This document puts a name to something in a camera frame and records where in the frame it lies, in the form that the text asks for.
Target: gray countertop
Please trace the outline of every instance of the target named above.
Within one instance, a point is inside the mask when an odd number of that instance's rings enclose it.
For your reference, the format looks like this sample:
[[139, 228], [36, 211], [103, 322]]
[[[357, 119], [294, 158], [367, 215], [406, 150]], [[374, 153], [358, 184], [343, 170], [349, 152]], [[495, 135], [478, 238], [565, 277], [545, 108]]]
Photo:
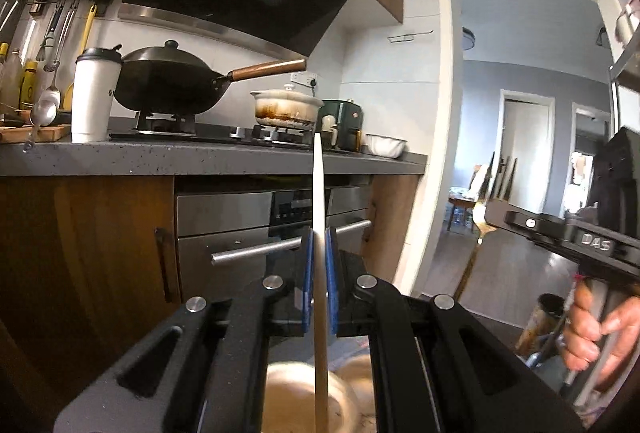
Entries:
[[[0, 176], [50, 175], [308, 175], [312, 153], [192, 142], [38, 143], [0, 145]], [[326, 174], [422, 175], [425, 155], [390, 160], [366, 154], [324, 154]]]

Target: wok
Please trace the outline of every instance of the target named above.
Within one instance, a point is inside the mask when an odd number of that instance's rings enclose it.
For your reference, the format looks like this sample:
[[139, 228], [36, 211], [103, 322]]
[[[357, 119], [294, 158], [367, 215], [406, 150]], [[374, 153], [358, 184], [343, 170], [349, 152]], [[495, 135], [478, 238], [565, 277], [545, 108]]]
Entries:
[[122, 59], [114, 97], [125, 108], [145, 113], [195, 115], [212, 108], [232, 82], [306, 70], [306, 60], [271, 61], [220, 74], [193, 54], [164, 47], [134, 50]]

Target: electrical outlet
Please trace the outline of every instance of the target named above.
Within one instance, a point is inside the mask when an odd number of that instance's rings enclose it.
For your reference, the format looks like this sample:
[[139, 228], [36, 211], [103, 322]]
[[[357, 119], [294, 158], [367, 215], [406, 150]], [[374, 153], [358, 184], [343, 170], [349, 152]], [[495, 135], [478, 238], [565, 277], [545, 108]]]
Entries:
[[309, 88], [313, 88], [318, 84], [318, 74], [313, 74], [311, 72], [296, 72], [294, 74], [291, 74], [289, 79], [291, 82], [302, 84], [303, 86], [308, 86]]

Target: oven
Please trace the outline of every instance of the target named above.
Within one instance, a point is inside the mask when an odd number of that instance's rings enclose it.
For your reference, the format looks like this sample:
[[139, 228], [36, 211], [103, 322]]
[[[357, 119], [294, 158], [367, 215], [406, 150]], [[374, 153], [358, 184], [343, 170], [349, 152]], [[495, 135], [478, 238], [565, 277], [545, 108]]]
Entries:
[[[342, 228], [338, 247], [358, 254], [370, 186], [329, 188], [327, 226]], [[178, 267], [182, 297], [219, 300], [236, 296], [264, 275], [268, 253], [214, 261], [212, 254], [299, 238], [312, 221], [312, 190], [179, 194], [176, 201]]]

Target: door frame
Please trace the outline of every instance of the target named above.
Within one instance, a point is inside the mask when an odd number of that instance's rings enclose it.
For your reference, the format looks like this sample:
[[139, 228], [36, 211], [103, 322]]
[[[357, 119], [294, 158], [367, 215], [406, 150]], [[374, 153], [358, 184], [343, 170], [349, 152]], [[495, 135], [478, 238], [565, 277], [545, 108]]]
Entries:
[[609, 123], [609, 135], [607, 135], [608, 138], [612, 137], [612, 132], [613, 132], [613, 128], [611, 124], [611, 114], [609, 112], [598, 109], [598, 108], [593, 108], [593, 106], [585, 106], [583, 104], [578, 104], [577, 102], [571, 103], [571, 134], [570, 134], [571, 140], [569, 141], [569, 160], [568, 160], [567, 169], [566, 169], [566, 180], [564, 182], [564, 191], [562, 191], [562, 201], [560, 202], [560, 214], [558, 214], [560, 218], [562, 218], [562, 215], [564, 214], [564, 192], [566, 191], [566, 188], [569, 185], [569, 182], [571, 181], [571, 173], [572, 173], [571, 155], [575, 151], [575, 121], [576, 121], [576, 115], [578, 114], [606, 120]]
[[495, 181], [498, 172], [498, 164], [500, 163], [500, 151], [502, 149], [502, 134], [504, 132], [504, 103], [507, 100], [520, 100], [523, 102], [529, 102], [531, 104], [538, 104], [540, 106], [548, 106], [549, 118], [547, 121], [547, 129], [549, 134], [548, 142], [548, 163], [543, 167], [543, 171], [546, 171], [545, 181], [545, 196], [540, 204], [540, 207], [536, 212], [542, 212], [546, 203], [546, 195], [549, 189], [549, 180], [551, 178], [551, 162], [554, 156], [554, 142], [555, 142], [555, 129], [556, 129], [556, 100], [553, 97], [547, 97], [544, 95], [537, 95], [535, 93], [527, 92], [515, 92], [514, 90], [500, 89], [500, 107], [498, 108], [498, 129], [495, 136], [495, 159], [492, 175]]

